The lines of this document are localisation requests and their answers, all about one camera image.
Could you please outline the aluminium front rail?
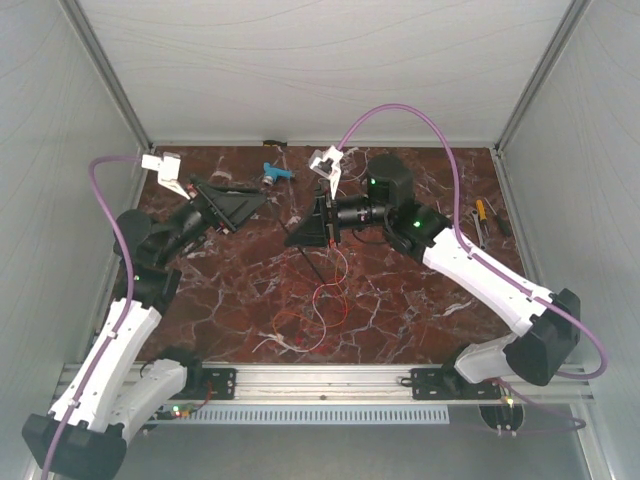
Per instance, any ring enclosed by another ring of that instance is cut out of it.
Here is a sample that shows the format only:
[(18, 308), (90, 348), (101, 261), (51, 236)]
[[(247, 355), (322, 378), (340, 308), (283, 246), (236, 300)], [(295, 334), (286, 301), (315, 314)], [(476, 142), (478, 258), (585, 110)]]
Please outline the aluminium front rail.
[[(65, 364), (53, 400), (69, 386), (79, 364)], [(400, 364), (226, 364), (206, 362), (205, 368), (236, 369), (234, 402), (239, 404), (410, 404), (412, 389), (401, 386), (418, 365)], [(506, 376), (517, 392), (540, 404), (593, 402), (586, 381), (555, 377), (546, 387)], [(423, 403), (500, 404), (499, 399), (444, 399), (428, 394)]]

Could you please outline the black yellow edge clip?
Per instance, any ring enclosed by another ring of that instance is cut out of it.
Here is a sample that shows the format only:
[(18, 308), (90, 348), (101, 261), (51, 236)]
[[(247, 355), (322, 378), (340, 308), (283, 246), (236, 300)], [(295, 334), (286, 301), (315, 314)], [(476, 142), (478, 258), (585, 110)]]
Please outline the black yellow edge clip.
[(269, 140), (264, 140), (262, 142), (262, 145), (265, 146), (265, 147), (286, 148), (288, 146), (288, 143), (286, 141), (278, 141), (278, 140), (269, 139)]

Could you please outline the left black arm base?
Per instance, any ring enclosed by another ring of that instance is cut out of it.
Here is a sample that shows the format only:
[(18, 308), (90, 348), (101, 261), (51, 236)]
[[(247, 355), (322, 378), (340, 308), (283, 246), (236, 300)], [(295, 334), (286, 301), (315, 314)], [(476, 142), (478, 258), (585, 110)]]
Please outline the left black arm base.
[(185, 387), (171, 397), (172, 400), (233, 400), (237, 370), (234, 368), (212, 368), (187, 370)]

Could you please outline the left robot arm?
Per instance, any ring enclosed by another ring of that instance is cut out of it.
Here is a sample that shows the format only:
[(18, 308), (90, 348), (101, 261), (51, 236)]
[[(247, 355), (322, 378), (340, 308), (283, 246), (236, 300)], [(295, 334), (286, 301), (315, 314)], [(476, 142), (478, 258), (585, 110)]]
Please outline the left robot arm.
[(210, 229), (237, 232), (267, 198), (255, 188), (215, 186), (197, 177), (186, 196), (164, 222), (138, 209), (118, 216), (114, 251), (125, 275), (114, 287), (103, 328), (49, 412), (30, 415), (22, 428), (44, 475), (114, 478), (133, 437), (163, 403), (203, 391), (201, 363), (182, 349), (153, 361), (134, 386), (122, 386), (177, 292), (182, 274), (170, 262), (197, 249)]

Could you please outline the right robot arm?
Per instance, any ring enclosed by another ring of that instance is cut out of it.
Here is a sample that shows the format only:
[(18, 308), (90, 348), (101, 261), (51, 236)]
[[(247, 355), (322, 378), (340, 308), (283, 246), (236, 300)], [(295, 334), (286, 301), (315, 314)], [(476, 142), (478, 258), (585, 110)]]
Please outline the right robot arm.
[(395, 155), (376, 156), (366, 169), (362, 195), (337, 197), (339, 156), (316, 150), (309, 167), (322, 178), (314, 205), (285, 240), (288, 247), (338, 244), (344, 230), (380, 227), (397, 252), (454, 281), (489, 307), (509, 328), (506, 336), (470, 344), (442, 373), (445, 391), (465, 397), (478, 383), (516, 375), (545, 386), (580, 340), (580, 300), (530, 283), (464, 235), (435, 208), (419, 202), (414, 177)]

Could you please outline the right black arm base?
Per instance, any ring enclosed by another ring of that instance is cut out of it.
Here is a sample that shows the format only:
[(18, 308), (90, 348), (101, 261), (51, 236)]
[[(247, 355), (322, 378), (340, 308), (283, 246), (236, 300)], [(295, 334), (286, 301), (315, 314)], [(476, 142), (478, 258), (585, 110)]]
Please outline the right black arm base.
[(411, 389), (413, 400), (420, 401), (499, 400), (502, 396), (500, 387), (490, 381), (469, 383), (455, 370), (441, 367), (413, 368), (401, 384)]

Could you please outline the blue connector plug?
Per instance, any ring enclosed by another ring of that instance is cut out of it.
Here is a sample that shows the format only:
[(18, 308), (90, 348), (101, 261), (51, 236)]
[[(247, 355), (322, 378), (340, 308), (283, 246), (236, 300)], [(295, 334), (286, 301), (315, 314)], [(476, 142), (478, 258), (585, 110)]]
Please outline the blue connector plug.
[(262, 183), (264, 185), (273, 186), (281, 178), (292, 180), (295, 178), (295, 173), (291, 170), (275, 167), (269, 162), (263, 164)]

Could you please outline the silver wrench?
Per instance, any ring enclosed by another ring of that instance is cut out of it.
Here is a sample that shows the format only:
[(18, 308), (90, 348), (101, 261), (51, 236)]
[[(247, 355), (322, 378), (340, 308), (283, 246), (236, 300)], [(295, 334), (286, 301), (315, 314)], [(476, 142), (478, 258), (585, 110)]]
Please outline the silver wrench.
[(479, 248), (485, 250), (487, 247), (486, 239), (487, 239), (487, 220), (484, 214), (481, 214), (477, 209), (472, 211), (472, 218), (474, 220), (474, 225), (476, 228), (476, 234), (478, 237), (478, 245)]

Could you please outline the yellow handled screwdriver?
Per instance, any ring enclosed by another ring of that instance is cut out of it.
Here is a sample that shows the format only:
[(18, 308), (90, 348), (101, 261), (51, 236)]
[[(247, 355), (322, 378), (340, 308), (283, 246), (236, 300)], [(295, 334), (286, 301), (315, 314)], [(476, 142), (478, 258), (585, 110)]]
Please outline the yellow handled screwdriver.
[(487, 220), (486, 209), (485, 209), (485, 206), (484, 206), (484, 202), (481, 199), (478, 199), (476, 201), (476, 209), (477, 209), (477, 212), (478, 212), (479, 220), (480, 221), (486, 221)]

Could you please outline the black handled screwdriver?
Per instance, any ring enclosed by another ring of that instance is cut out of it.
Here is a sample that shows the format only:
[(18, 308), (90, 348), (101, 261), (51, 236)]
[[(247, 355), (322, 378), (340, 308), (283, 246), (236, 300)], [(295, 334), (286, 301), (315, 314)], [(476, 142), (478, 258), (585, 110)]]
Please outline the black handled screwdriver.
[(512, 235), (512, 231), (509, 222), (499, 214), (495, 214), (494, 218), (501, 233), (506, 237), (510, 237)]

